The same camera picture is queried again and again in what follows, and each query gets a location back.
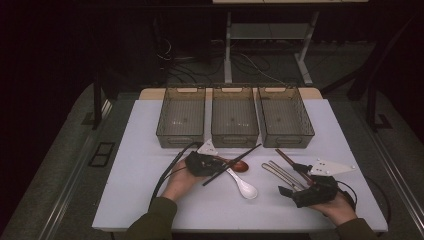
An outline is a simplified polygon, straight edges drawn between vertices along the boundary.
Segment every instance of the white desk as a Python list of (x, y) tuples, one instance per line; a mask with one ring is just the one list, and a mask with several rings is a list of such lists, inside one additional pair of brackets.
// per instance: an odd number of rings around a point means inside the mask
[[(321, 158), (356, 165), (327, 100), (309, 99), (304, 102), (316, 135), (306, 149), (282, 150), (302, 164), (311, 164)], [(206, 139), (210, 137), (211, 105), (211, 101), (207, 100)], [(161, 106), (162, 100), (139, 100), (134, 104), (93, 228), (110, 232), (125, 231), (147, 211), (158, 178), (181, 150), (161, 149), (159, 145), (155, 132)], [(236, 157), (246, 150), (218, 149), (220, 156), (226, 158)], [(291, 199), (278, 193), (277, 186), (285, 185), (261, 168), (263, 162), (273, 160), (294, 176), (298, 175), (274, 149), (260, 147), (244, 160), (250, 169), (239, 176), (258, 188), (258, 197), (253, 200), (244, 199), (231, 176), (224, 173), (205, 187), (200, 184), (195, 186), (189, 195), (178, 202), (174, 231), (314, 232), (334, 228), (321, 213), (308, 208), (296, 208)], [(355, 189), (359, 198), (358, 215), (365, 218), (373, 230), (387, 231), (385, 219), (360, 169), (338, 175), (336, 179)]]

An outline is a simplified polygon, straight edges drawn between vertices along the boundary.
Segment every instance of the dark background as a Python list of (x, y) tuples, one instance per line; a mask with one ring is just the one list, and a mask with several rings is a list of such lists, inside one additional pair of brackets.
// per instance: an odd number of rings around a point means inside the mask
[[(401, 5), (375, 7), (379, 2)], [(359, 10), (323, 10), (314, 41), (342, 44), (390, 39), (420, 7), (411, 8), (411, 3), (371, 1), (369, 7)], [(289, 13), (285, 16), (292, 20), (309, 14), (303, 10)], [(119, 91), (139, 91), (163, 83), (162, 63), (156, 57), (160, 50), (157, 36), (165, 36), (178, 48), (205, 60), (210, 39), (224, 38), (224, 12), (162, 13), (154, 24), (155, 16), (124, 10), (80, 11), (72, 1), (0, 0), (0, 233), (72, 105), (96, 73), (107, 96), (115, 98)], [(281, 20), (278, 14), (245, 16), (234, 15), (240, 21)], [(423, 89), (422, 16), (421, 12), (409, 24), (375, 79), (424, 141), (423, 97), (419, 92)]]

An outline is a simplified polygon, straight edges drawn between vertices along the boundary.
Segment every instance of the person's arm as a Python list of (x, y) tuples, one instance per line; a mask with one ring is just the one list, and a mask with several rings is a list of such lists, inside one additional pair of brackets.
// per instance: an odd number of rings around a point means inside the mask
[(175, 165), (165, 190), (160, 197), (153, 199), (148, 212), (128, 228), (126, 240), (172, 239), (171, 228), (177, 213), (177, 200), (204, 179), (193, 176), (185, 167), (184, 160)]
[(310, 206), (310, 208), (325, 214), (336, 225), (340, 240), (376, 240), (377, 235), (368, 226), (367, 222), (358, 218), (349, 205), (345, 196), (337, 193), (333, 201)]

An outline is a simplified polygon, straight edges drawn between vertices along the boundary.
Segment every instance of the hand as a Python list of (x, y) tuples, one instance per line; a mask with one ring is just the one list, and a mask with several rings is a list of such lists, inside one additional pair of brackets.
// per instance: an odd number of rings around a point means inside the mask
[(325, 214), (336, 226), (358, 218), (346, 197), (340, 192), (338, 192), (334, 200), (330, 202), (316, 204), (309, 207)]
[(186, 168), (185, 159), (175, 164), (171, 174), (161, 197), (166, 197), (174, 202), (189, 192), (194, 184), (205, 179), (205, 177), (195, 177), (191, 174)]

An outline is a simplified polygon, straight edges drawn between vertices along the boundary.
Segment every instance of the brown spoon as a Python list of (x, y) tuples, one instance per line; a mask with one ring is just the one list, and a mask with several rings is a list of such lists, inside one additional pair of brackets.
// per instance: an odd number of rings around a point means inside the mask
[[(229, 159), (226, 159), (226, 158), (223, 158), (223, 157), (220, 157), (220, 156), (214, 156), (214, 158), (215, 159), (218, 159), (218, 160), (221, 160), (221, 161), (224, 161), (226, 163), (228, 163), (230, 161)], [(244, 162), (243, 160), (240, 160), (236, 164), (234, 164), (231, 167), (231, 169), (234, 172), (246, 172), (247, 170), (249, 170), (249, 165), (247, 165), (247, 163)]]

